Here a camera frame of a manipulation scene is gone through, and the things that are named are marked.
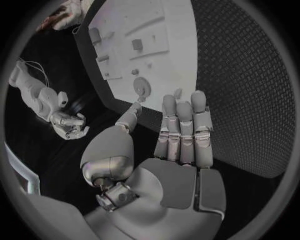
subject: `black floor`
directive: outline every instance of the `black floor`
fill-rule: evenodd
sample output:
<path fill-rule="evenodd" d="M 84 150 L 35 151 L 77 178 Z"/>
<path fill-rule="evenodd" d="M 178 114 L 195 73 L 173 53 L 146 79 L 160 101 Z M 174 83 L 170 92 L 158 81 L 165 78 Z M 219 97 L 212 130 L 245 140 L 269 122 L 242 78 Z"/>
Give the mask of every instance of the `black floor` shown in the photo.
<path fill-rule="evenodd" d="M 41 194 L 76 206 L 84 215 L 98 206 L 97 189 L 83 179 L 80 160 L 85 147 L 98 133 L 113 125 L 119 115 L 106 109 L 98 98 L 70 30 L 35 35 L 22 58 L 41 63 L 57 92 L 69 96 L 67 112 L 80 111 L 90 126 L 86 137 L 65 141 L 49 123 L 38 119 L 22 102 L 18 89 L 9 88 L 5 113 L 6 141 L 16 155 L 36 172 L 41 180 Z M 36 71 L 31 74 L 39 79 Z M 152 157 L 158 134 L 138 125 L 132 134 L 137 165 Z M 214 162 L 225 183 L 227 211 L 216 237 L 224 240 L 244 227 L 270 199 L 280 177 L 266 179 L 218 160 Z"/>

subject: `wire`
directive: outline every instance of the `wire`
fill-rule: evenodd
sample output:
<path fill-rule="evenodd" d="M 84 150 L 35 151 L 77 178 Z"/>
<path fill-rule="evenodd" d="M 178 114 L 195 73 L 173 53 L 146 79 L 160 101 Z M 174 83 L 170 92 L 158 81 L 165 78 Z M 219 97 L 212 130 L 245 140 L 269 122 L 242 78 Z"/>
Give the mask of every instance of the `wire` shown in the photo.
<path fill-rule="evenodd" d="M 47 74 L 45 73 L 45 70 L 44 70 L 43 66 L 42 66 L 40 63 L 38 63 L 38 62 L 36 62 L 36 61 L 25 61 L 25 60 L 22 59 L 21 57 L 19 57 L 19 59 L 20 59 L 22 62 L 24 62 L 26 65 L 28 65 L 28 66 L 30 66 L 30 67 L 36 69 L 36 70 L 39 70 L 41 73 L 43 73 L 44 78 L 45 78 L 46 87 L 49 87 L 50 83 L 49 83 L 48 76 L 47 76 Z"/>

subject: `humanoid robot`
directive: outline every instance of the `humanoid robot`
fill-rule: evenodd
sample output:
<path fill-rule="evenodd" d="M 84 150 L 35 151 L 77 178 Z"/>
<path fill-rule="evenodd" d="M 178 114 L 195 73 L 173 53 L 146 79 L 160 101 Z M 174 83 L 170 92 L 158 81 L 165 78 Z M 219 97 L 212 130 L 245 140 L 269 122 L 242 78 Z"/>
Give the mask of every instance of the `humanoid robot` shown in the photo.
<path fill-rule="evenodd" d="M 130 133 L 142 113 L 138 102 L 82 155 L 84 179 L 101 192 L 100 207 L 85 219 L 101 239 L 211 240 L 224 219 L 226 194 L 220 173 L 211 169 L 205 94 L 195 91 L 191 103 L 165 95 L 162 112 L 154 158 L 135 170 Z"/>
<path fill-rule="evenodd" d="M 62 91 L 57 94 L 52 88 L 32 77 L 25 61 L 16 62 L 9 84 L 20 90 L 24 103 L 38 117 L 51 122 L 55 132 L 63 139 L 80 139 L 87 134 L 89 127 L 85 126 L 86 118 L 82 114 L 70 116 L 62 112 L 62 108 L 68 103 L 67 94 Z"/>

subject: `perforated surface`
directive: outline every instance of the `perforated surface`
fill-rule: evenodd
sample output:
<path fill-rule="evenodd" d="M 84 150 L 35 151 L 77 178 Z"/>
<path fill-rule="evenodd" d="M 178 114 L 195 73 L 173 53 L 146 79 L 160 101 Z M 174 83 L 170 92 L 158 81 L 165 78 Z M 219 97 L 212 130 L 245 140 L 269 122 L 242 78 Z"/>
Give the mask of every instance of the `perforated surface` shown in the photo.
<path fill-rule="evenodd" d="M 290 159 L 294 96 L 286 68 L 261 27 L 230 0 L 192 0 L 197 90 L 206 94 L 215 158 L 273 178 Z"/>

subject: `black background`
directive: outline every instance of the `black background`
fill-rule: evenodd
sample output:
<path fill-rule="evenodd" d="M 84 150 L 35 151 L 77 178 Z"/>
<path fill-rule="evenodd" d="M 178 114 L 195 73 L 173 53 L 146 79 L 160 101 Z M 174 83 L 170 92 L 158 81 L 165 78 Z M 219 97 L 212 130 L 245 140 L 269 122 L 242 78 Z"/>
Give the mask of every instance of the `black background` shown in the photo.
<path fill-rule="evenodd" d="M 25 16 L 29 16 L 29 11 L 36 0 L 26 1 L 5 1 L 1 6 L 1 51 L 5 50 L 4 43 L 8 37 L 15 30 L 20 20 Z M 262 0 L 255 1 L 267 9 L 277 22 L 276 25 L 281 28 L 285 37 L 289 38 L 294 44 L 294 51 L 300 53 L 300 37 L 299 37 L 299 8 L 297 1 L 274 1 Z M 23 238 L 23 239 L 36 239 L 31 230 L 22 222 L 15 210 L 9 203 L 4 191 L 0 188 L 0 207 L 1 207 L 1 234 L 9 236 L 10 239 Z M 277 239 L 284 236 L 286 239 L 298 239 L 300 236 L 298 230 L 298 217 L 299 210 L 298 204 L 300 203 L 300 192 L 296 192 L 294 198 L 285 210 L 284 214 L 273 226 L 273 228 L 264 236 L 264 240 Z"/>

